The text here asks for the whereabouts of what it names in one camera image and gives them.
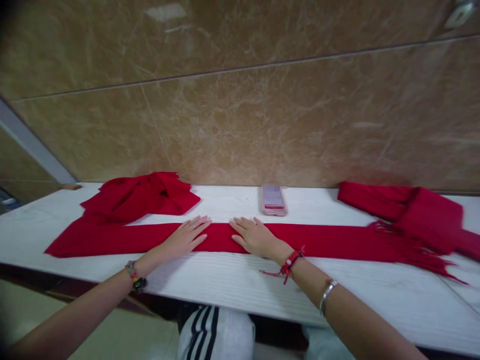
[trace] brown marble tile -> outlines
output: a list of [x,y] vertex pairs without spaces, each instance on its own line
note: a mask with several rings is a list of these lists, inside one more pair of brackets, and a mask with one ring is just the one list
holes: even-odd
[[0,180],[0,187],[25,204],[60,190],[55,181]]
[[480,32],[451,0],[24,1],[3,35],[9,99]]
[[377,182],[408,52],[144,84],[175,171],[196,184]]
[[0,180],[54,179],[0,127]]
[[400,126],[379,166],[416,186],[480,190],[480,38],[411,51]]
[[139,86],[14,105],[79,181],[107,181],[171,169]]

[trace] red string bracelet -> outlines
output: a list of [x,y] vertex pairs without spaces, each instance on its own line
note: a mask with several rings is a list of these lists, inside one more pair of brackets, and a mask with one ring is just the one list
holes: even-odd
[[291,255],[285,260],[285,263],[280,268],[279,272],[266,272],[263,270],[260,270],[260,272],[275,277],[285,275],[285,281],[283,282],[283,285],[285,285],[287,283],[287,280],[289,279],[292,266],[297,262],[298,259],[304,257],[304,249],[305,246],[302,246],[300,250],[292,252]]

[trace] scarf fringe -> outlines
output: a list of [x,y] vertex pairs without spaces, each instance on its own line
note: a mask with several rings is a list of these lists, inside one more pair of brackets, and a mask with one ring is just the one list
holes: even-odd
[[385,241],[402,255],[402,263],[428,270],[432,273],[456,280],[461,284],[469,285],[467,282],[448,273],[447,266],[456,266],[454,262],[444,260],[435,252],[424,248],[418,239],[403,235],[390,224],[381,220],[371,223],[368,227],[384,235],[383,238]]

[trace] hand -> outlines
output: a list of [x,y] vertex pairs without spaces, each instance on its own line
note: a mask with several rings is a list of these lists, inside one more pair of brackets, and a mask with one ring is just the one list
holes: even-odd
[[275,237],[270,230],[256,217],[255,221],[245,217],[234,217],[230,226],[241,236],[232,235],[231,238],[239,243],[250,254],[260,258],[268,258],[280,265],[294,252],[286,242]]
[[199,234],[212,223],[208,216],[197,216],[181,224],[163,243],[140,257],[135,266],[146,277],[161,264],[181,258],[204,242],[207,234]]

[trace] wrist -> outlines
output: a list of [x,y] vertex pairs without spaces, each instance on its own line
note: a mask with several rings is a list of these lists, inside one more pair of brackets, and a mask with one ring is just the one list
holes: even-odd
[[294,251],[293,247],[288,245],[285,241],[280,240],[279,244],[273,249],[271,259],[279,266],[283,266],[285,261]]
[[149,256],[148,253],[146,253],[135,262],[135,267],[138,270],[139,277],[146,278],[152,271],[165,262],[162,256]]

